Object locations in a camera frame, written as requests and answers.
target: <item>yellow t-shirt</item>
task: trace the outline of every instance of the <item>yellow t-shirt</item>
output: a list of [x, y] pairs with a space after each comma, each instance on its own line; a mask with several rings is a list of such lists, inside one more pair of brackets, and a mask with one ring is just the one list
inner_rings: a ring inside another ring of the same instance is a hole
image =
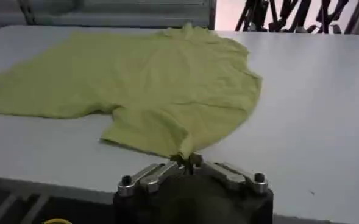
[[254, 109], [261, 78], [247, 55], [239, 43], [189, 24], [143, 36], [75, 32], [0, 73], [0, 113], [112, 113], [102, 139], [187, 158]]

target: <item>wrinkled fabric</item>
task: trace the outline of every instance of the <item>wrinkled fabric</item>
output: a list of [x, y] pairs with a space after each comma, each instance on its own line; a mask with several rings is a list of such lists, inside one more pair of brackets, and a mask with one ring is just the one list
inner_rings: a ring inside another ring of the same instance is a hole
[[189, 24], [143, 36], [75, 32], [0, 73], [0, 114], [112, 114], [102, 139], [187, 158], [254, 109], [261, 78], [247, 55], [239, 43]]

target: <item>floor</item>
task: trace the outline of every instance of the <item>floor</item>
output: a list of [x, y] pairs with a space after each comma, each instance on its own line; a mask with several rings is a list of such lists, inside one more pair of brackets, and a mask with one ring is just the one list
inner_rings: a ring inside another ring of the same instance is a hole
[[[282, 1], [283, 0], [275, 0], [278, 14], [281, 9]], [[349, 3], [345, 6], [341, 18], [337, 22], [340, 25], [342, 31], [345, 30], [357, 2], [358, 0], [350, 0]], [[216, 30], [235, 30], [236, 23], [240, 17], [241, 11], [243, 10], [245, 3], [246, 3], [245, 0], [217, 0]], [[334, 10], [336, 3], [338, 3], [337, 0], [331, 0], [331, 5], [329, 7], [329, 10], [331, 12]], [[320, 0], [312, 1], [311, 7], [308, 12], [307, 20], [305, 22], [306, 28], [312, 24], [320, 25], [315, 21], [320, 5], [321, 5]], [[295, 10], [289, 17], [287, 25], [290, 25], [292, 23], [297, 8], [298, 5], [296, 6]], [[268, 26], [267, 24], [270, 23], [271, 21], [272, 21], [271, 12], [269, 9], [266, 16], [265, 26], [267, 27]]]

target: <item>table surface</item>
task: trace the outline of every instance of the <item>table surface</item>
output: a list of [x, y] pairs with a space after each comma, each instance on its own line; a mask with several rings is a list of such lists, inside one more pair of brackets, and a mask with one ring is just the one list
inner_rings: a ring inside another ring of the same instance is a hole
[[[154, 30], [10, 26], [0, 29], [0, 71], [74, 30]], [[359, 223], [359, 37], [218, 32], [244, 44], [263, 77], [260, 101], [240, 128], [201, 153], [264, 172], [277, 214]], [[99, 142], [111, 117], [56, 120], [0, 115], [0, 178], [103, 192], [122, 175], [164, 158]]]

